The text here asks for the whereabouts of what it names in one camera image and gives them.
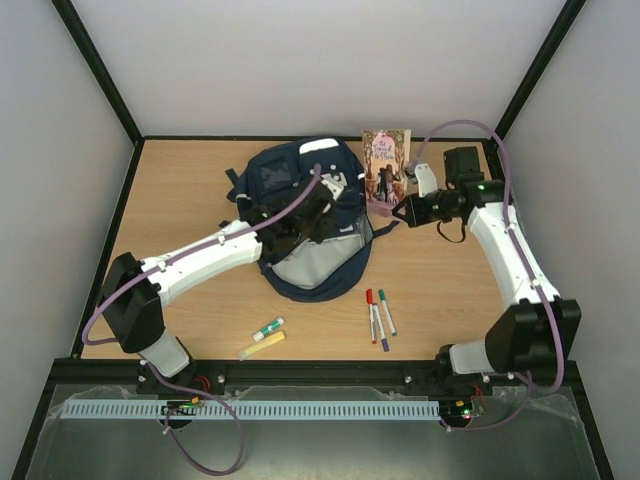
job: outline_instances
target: book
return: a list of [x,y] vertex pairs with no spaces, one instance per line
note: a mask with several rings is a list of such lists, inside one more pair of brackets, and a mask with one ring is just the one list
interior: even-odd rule
[[362,132],[367,211],[384,217],[405,196],[411,130]]

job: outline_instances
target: black metal frame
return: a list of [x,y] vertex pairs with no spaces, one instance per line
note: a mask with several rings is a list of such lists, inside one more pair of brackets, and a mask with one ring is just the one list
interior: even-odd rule
[[[131,190],[136,169],[146,140],[296,140],[300,137],[247,137],[247,136],[147,136],[143,137],[120,95],[111,75],[82,24],[71,0],[51,0],[78,49],[85,58],[98,84],[111,103],[123,128],[131,139],[135,150],[127,171],[126,179],[116,206],[107,238],[100,257],[99,265],[81,318],[70,358],[54,361],[49,378],[45,384],[40,402],[23,445],[13,479],[25,478],[38,436],[56,385],[69,384],[132,384],[139,373],[139,363],[131,360],[80,360],[82,352],[81,332],[96,305],[100,287],[104,279],[108,261],[116,240],[120,222]],[[516,90],[509,106],[504,112],[496,132],[504,138],[516,117],[551,61],[554,53],[580,13],[586,0],[567,0],[549,34],[534,58],[520,86]],[[342,137],[345,140],[359,140],[359,137]],[[492,178],[503,178],[497,144],[493,139],[438,139],[439,141],[479,141],[482,142]],[[394,390],[408,395],[430,395],[433,399],[449,399],[447,392],[436,386],[430,379],[438,368],[435,361],[397,361],[397,362],[231,362],[198,361],[202,370],[212,379],[224,376],[224,386],[244,388],[251,385],[362,385],[372,386],[382,391]],[[555,371],[534,372],[537,382],[550,384]],[[496,379],[494,384],[506,384],[506,379]],[[574,362],[568,362],[563,382],[573,390],[580,416],[585,424],[598,472],[602,479],[612,479],[613,474],[593,418],[578,368]]]

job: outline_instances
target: wooden surface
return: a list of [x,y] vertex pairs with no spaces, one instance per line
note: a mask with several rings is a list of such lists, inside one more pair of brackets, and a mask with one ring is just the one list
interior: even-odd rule
[[[113,256],[166,253],[217,231],[220,221],[236,218],[235,205],[225,198],[230,184],[224,171],[233,167],[241,172],[253,155],[277,143],[146,142]],[[412,145],[412,158],[418,145]],[[423,155],[441,185],[442,153],[458,145],[463,144],[432,142]],[[360,142],[350,146],[361,156]],[[372,223],[379,227],[388,220],[373,217]],[[443,230],[458,238],[459,221]],[[367,288],[383,288],[393,313],[398,336],[390,338],[388,353],[371,344]],[[253,342],[256,330],[282,316],[286,340],[255,359],[414,360],[432,359],[442,345],[484,336],[501,313],[498,287],[472,235],[456,245],[438,236],[435,225],[401,225],[374,241],[364,277],[334,301],[292,302],[271,288],[257,265],[245,265],[183,294],[165,309],[164,319],[196,359],[235,359]],[[91,338],[105,336],[112,335],[101,319]],[[127,357],[118,344],[86,347],[82,356]]]

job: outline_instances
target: backpack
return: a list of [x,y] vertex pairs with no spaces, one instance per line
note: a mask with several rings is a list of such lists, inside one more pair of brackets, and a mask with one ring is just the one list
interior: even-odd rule
[[233,183],[227,198],[239,213],[290,198],[299,182],[313,176],[315,164],[322,167],[322,176],[345,187],[335,205],[337,228],[320,244],[306,240],[287,255],[258,261],[273,288],[297,302],[324,302],[351,290],[367,266],[371,241],[399,223],[373,231],[366,214],[364,169],[347,144],[335,138],[277,145],[249,160],[240,176],[227,170]]

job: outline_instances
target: white wall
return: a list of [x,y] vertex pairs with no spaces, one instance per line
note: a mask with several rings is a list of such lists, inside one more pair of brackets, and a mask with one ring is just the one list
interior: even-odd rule
[[132,146],[51,2],[0,8],[0,478],[69,349]]
[[496,125],[564,0],[74,4],[144,134],[360,135]]
[[640,470],[640,30],[587,2],[507,137],[527,236],[583,311],[578,361],[616,478]]

